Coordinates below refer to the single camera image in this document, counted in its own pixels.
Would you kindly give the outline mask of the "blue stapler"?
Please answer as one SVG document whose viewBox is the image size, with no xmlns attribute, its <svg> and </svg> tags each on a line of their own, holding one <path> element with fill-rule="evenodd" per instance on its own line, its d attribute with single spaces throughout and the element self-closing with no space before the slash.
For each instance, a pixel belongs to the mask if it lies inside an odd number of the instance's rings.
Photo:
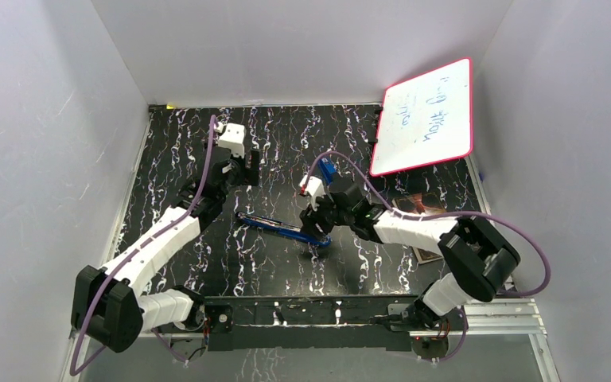
<svg viewBox="0 0 611 382">
<path fill-rule="evenodd" d="M 277 236 L 300 241 L 307 244 L 312 244 L 318 247 L 327 247 L 331 244 L 329 236 L 323 236 L 318 239 L 315 236 L 308 235 L 301 231 L 301 228 L 292 224 L 287 224 L 279 220 L 256 216 L 246 212 L 237 212 L 235 218 L 248 226 L 260 228 Z"/>
<path fill-rule="evenodd" d="M 321 158 L 317 162 L 317 168 L 320 170 L 323 182 L 330 185 L 335 176 L 338 175 L 337 169 L 333 162 L 328 158 Z"/>
</svg>

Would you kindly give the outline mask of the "dark brown book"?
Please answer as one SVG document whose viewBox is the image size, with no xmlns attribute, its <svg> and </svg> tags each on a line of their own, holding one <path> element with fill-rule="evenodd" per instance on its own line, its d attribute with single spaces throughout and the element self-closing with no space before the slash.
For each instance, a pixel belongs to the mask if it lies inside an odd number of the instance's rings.
<svg viewBox="0 0 611 382">
<path fill-rule="evenodd" d="M 396 197 L 392 205 L 403 211 L 421 215 L 438 215 L 446 212 L 442 202 L 435 193 L 414 193 L 407 196 Z M 432 263 L 442 260 L 442 255 L 422 248 L 413 248 L 418 264 Z"/>
</svg>

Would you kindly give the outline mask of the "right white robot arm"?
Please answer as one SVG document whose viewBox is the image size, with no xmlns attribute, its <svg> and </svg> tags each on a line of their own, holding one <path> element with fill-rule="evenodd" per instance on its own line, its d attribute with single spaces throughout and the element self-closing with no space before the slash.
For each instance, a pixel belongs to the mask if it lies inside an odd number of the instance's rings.
<svg viewBox="0 0 611 382">
<path fill-rule="evenodd" d="M 405 322 L 437 329 L 454 308 L 472 300 L 492 301 L 520 264 L 518 251 L 482 216 L 408 216 L 370 202 L 349 177 L 324 185 L 317 177 L 304 176 L 299 186 L 309 199 L 299 215 L 308 235 L 320 239 L 345 226 L 362 240 L 401 244 L 443 257 L 449 273 L 402 312 Z"/>
</svg>

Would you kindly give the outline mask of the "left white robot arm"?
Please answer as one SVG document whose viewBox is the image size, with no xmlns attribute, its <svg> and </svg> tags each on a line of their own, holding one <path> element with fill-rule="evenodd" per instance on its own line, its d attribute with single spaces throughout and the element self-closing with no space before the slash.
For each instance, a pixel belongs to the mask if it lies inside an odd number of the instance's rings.
<svg viewBox="0 0 611 382">
<path fill-rule="evenodd" d="M 100 268 L 86 266 L 76 277 L 72 326 L 115 353 L 141 333 L 174 324 L 187 331 L 205 322 L 204 298 L 184 286 L 146 295 L 146 284 L 222 212 L 229 191 L 259 183 L 260 153 L 244 157 L 215 146 L 206 179 L 185 183 L 173 203 L 144 235 Z"/>
</svg>

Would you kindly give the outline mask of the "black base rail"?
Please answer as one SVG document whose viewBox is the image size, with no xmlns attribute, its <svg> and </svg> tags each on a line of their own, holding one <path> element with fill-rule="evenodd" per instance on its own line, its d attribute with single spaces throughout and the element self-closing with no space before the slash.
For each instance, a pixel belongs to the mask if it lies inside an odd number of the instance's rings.
<svg viewBox="0 0 611 382">
<path fill-rule="evenodd" d="M 458 308 L 438 316 L 416 295 L 207 297 L 208 350 L 378 348 L 443 357 L 466 327 Z"/>
</svg>

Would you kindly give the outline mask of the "pink framed whiteboard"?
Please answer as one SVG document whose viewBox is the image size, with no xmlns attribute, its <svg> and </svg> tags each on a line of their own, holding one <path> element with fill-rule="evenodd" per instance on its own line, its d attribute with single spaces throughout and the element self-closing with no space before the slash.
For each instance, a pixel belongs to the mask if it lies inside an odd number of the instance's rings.
<svg viewBox="0 0 611 382">
<path fill-rule="evenodd" d="M 463 57 L 386 89 L 369 173 L 384 176 L 473 151 L 473 62 Z"/>
</svg>

